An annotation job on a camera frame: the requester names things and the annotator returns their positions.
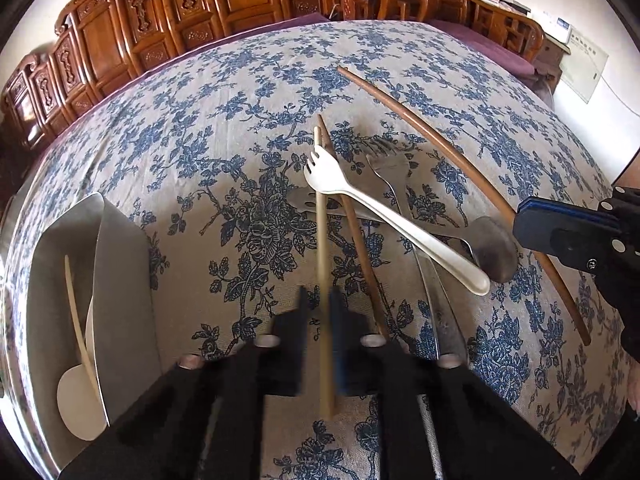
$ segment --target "table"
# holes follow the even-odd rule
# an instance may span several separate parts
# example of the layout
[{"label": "table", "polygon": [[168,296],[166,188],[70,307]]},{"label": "table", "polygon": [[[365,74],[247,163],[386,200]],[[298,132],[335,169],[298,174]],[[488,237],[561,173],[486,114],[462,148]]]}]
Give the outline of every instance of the table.
[{"label": "table", "polygon": [[[486,198],[397,116],[336,71],[364,76],[421,114],[476,164],[511,205],[532,194],[595,208],[610,188],[591,155],[503,69],[421,23],[342,22],[262,34],[175,60],[92,110],[47,152],[8,261],[3,382],[27,456],[57,473],[30,397],[24,310],[30,257],[60,214],[99,191],[148,236],[150,284],[164,369],[185,352],[219,358],[263,333],[315,284],[316,225],[287,205],[322,111],[355,185],[375,177],[362,150],[386,139],[410,160],[418,218],[466,225]],[[364,221],[392,335],[421,356],[433,341],[413,255],[385,224]],[[334,282],[370,310],[344,219],[330,224]],[[590,329],[584,348],[530,251],[514,279],[477,298],[443,277],[468,338],[473,370],[578,470],[620,419],[628,358],[621,322],[593,280],[561,268]],[[317,304],[317,291],[310,294]],[[309,329],[316,336],[317,321]],[[332,421],[313,395],[269,399],[262,474],[376,478],[376,403],[348,399]]]}]

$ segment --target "white plastic spoon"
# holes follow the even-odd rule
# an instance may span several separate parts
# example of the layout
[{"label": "white plastic spoon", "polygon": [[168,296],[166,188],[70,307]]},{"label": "white plastic spoon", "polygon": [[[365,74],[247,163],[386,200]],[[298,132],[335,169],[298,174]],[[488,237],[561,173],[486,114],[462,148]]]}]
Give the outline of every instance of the white plastic spoon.
[{"label": "white plastic spoon", "polygon": [[65,280],[66,293],[71,307],[71,319],[82,364],[67,370],[60,378],[57,393],[58,409],[63,422],[71,433],[82,440],[94,440],[107,427],[107,420],[102,408],[95,368],[82,338],[76,297],[71,282],[69,257],[66,254]]}]

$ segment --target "white plastic fork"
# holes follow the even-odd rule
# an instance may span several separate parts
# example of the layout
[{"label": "white plastic fork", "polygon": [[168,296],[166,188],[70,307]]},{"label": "white plastic fork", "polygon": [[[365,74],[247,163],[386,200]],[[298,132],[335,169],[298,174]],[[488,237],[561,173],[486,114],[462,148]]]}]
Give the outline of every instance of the white plastic fork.
[{"label": "white plastic fork", "polygon": [[304,173],[306,181],[313,189],[323,194],[344,194],[357,200],[448,270],[469,291],[478,296],[484,296],[489,292],[491,281],[481,269],[427,231],[349,184],[338,161],[322,146],[314,146],[308,163]]}]

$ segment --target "wooden chopstick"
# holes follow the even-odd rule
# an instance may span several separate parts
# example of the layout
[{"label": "wooden chopstick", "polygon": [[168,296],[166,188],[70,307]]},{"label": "wooden chopstick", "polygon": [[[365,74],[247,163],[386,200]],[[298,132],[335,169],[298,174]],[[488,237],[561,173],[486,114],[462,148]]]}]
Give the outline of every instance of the wooden chopstick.
[{"label": "wooden chopstick", "polygon": [[[331,142],[331,137],[329,136],[329,131],[326,129],[326,124],[324,124],[324,119],[320,114],[318,114],[318,123],[322,130],[324,148],[337,160],[338,157],[335,154],[334,146]],[[356,253],[358,254],[358,260],[360,261],[360,267],[362,268],[362,275],[367,283],[367,292],[369,293],[371,306],[373,307],[373,318],[378,326],[378,331],[386,339],[389,339],[389,331],[386,328],[385,322],[385,308],[378,288],[378,280],[376,279],[376,275],[373,273],[373,267],[371,267],[371,260],[369,259],[369,253],[367,252],[367,246],[364,243],[364,236],[362,236],[362,231],[360,230],[360,222],[356,216],[356,211],[353,209],[353,202],[351,201],[351,197],[346,195],[340,195],[340,202],[342,202],[342,207],[344,208],[345,213],[347,213],[347,222],[351,231],[351,237],[353,238],[353,243],[356,246]]]},{"label": "wooden chopstick", "polygon": [[[322,133],[314,127],[314,144],[322,146]],[[329,312],[329,235],[326,216],[326,196],[316,191],[316,241],[318,256],[318,282],[320,287],[320,415],[329,420],[335,413],[332,332]]]},{"label": "wooden chopstick", "polygon": [[[429,126],[420,117],[414,114],[411,110],[400,104],[397,100],[393,99],[390,95],[386,94],[376,86],[372,85],[368,81],[356,76],[354,73],[349,72],[346,68],[339,66],[338,72],[345,76],[350,81],[356,83],[360,88],[366,90],[371,96],[375,97],[378,101],[382,102],[390,110],[401,116],[407,123],[414,127],[423,136],[429,139],[438,149],[444,153],[444,155],[451,160],[457,167],[462,170],[466,176],[471,179],[482,193],[494,204],[503,218],[508,222],[510,226],[513,226],[513,220],[515,218],[515,211],[513,207],[505,200],[505,198],[495,189],[494,185],[476,168],[471,161],[468,160],[462,153],[456,150],[451,143],[446,140],[440,133],[434,128]],[[582,343],[585,346],[591,344],[591,335],[589,330],[580,315],[580,311],[575,304],[569,289],[566,288],[562,277],[558,273],[558,270],[554,267],[554,264],[546,254],[538,253],[534,251],[536,258],[540,265],[546,272],[546,275],[553,283],[556,291],[560,295],[564,306],[566,307],[571,319],[574,321],[574,325],[580,334]]]}]

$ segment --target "brown chopstick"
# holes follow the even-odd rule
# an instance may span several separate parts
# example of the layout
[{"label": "brown chopstick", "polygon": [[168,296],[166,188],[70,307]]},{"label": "brown chopstick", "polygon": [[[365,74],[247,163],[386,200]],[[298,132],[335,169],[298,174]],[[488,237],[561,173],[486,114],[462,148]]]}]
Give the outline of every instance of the brown chopstick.
[{"label": "brown chopstick", "polygon": [[[322,139],[324,140],[324,148],[329,154],[337,160],[335,155],[334,146],[329,136],[329,131],[326,129],[324,119],[322,115],[318,114],[318,123],[320,124],[320,130],[322,131]],[[373,273],[373,267],[371,267],[371,260],[369,259],[369,253],[367,253],[367,246],[364,243],[364,237],[360,230],[360,222],[356,217],[356,212],[353,209],[353,202],[351,198],[345,195],[340,195],[340,202],[345,213],[347,213],[347,222],[351,231],[351,237],[353,237],[353,243],[356,246],[356,253],[358,254],[358,260],[360,261],[360,267],[362,268],[362,274],[364,280],[367,283],[367,293],[371,299],[371,305],[373,307],[373,317],[376,320],[378,331],[386,338],[389,339],[389,331],[386,328],[385,322],[385,309],[382,304],[382,297],[380,296],[380,290],[378,289],[378,280]]]},{"label": "brown chopstick", "polygon": [[[400,104],[397,100],[393,99],[390,95],[386,94],[376,86],[372,85],[368,81],[356,76],[354,73],[349,72],[346,68],[339,66],[338,72],[345,76],[350,81],[356,83],[360,88],[366,90],[371,96],[375,97],[383,105],[390,110],[394,111],[400,117],[402,117],[407,123],[414,127],[423,136],[429,139],[436,148],[440,149],[444,155],[451,160],[457,167],[462,170],[466,176],[471,179],[480,191],[494,204],[503,218],[507,221],[508,225],[513,226],[513,220],[515,218],[515,211],[511,205],[505,200],[505,198],[495,189],[494,185],[476,168],[471,161],[468,160],[462,153],[456,150],[451,143],[446,140],[440,133],[434,128],[429,126],[420,117],[414,114],[411,110]],[[566,307],[571,319],[574,320],[574,325],[580,334],[580,338],[585,346],[590,345],[591,335],[589,330],[580,315],[580,311],[575,304],[569,289],[566,288],[562,277],[558,273],[558,270],[554,267],[549,257],[546,254],[534,252],[536,258],[540,262],[540,265],[546,272],[546,275],[553,283],[556,291],[560,295],[564,306]]]}]

